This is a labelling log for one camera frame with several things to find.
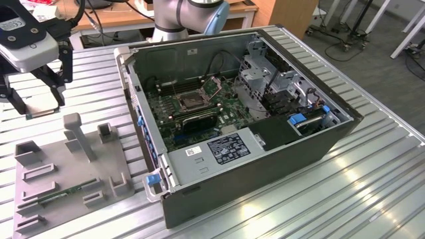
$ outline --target power supply label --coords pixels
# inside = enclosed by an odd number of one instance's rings
[[[208,143],[219,164],[226,164],[251,154],[237,133]]]

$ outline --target motherboard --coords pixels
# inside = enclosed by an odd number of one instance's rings
[[[148,103],[168,151],[175,151],[255,122],[240,101],[236,80],[198,79],[186,84],[158,85],[147,93]]]

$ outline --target wooden cabinet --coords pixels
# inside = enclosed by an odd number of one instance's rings
[[[259,7],[252,26],[283,26],[300,39],[312,20],[319,0],[251,0]]]

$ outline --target white label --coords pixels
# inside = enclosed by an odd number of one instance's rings
[[[0,22],[0,28],[3,31],[12,31],[15,29],[19,29],[23,26],[26,26],[26,23],[20,19],[20,17],[7,20],[4,22]]]
[[[187,149],[187,155],[188,156],[192,156],[192,155],[196,155],[198,153],[202,153],[202,147],[195,147],[195,148],[190,148]]]
[[[191,50],[188,50],[188,56],[196,55],[198,53],[199,53],[199,50],[198,50],[198,49],[191,49]]]

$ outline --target floor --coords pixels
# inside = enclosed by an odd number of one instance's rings
[[[333,0],[320,0],[320,6],[328,10]],[[348,0],[341,1],[336,16],[343,12]],[[353,10],[349,26],[355,25],[356,18],[361,12],[364,4],[357,3]],[[375,15],[376,9],[369,9],[364,18],[361,29],[365,30]],[[304,42],[312,49],[323,55],[327,60],[349,76],[349,78],[387,105],[387,107],[423,133],[425,134],[425,81],[419,79],[408,70],[405,65],[405,54],[393,60],[391,54],[400,45],[407,34],[401,30],[407,22],[393,16],[384,15],[381,21],[371,33],[371,43],[365,50],[348,62],[332,60],[324,53],[325,49],[339,42],[320,32],[311,37],[304,37]],[[415,39],[419,43],[425,38],[420,33]],[[329,55],[337,59],[348,59],[360,51],[353,48],[348,53],[343,48],[333,47],[328,50]],[[425,66],[425,56],[420,62]],[[425,72],[415,65],[412,59],[408,64],[412,70],[425,78]]]

